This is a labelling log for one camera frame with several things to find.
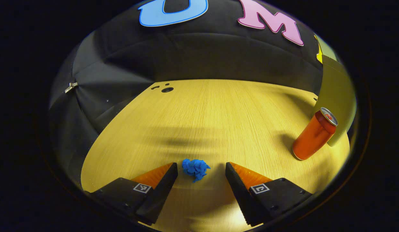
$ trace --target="pink letter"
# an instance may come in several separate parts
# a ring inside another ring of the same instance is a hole
[[[301,40],[300,33],[298,32],[296,22],[284,15],[283,13],[277,12],[272,15],[267,9],[253,0],[239,0],[242,4],[244,17],[239,18],[238,22],[242,25],[249,26],[257,29],[264,29],[266,26],[260,22],[258,15],[260,15],[268,27],[274,33],[277,33],[282,25],[285,30],[282,35],[291,42],[303,46],[304,43]]]

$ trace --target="soda can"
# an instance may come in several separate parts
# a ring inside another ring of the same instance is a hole
[[[337,125],[338,122],[334,115],[326,108],[321,107],[294,141],[294,155],[299,160],[311,157],[332,137]]]

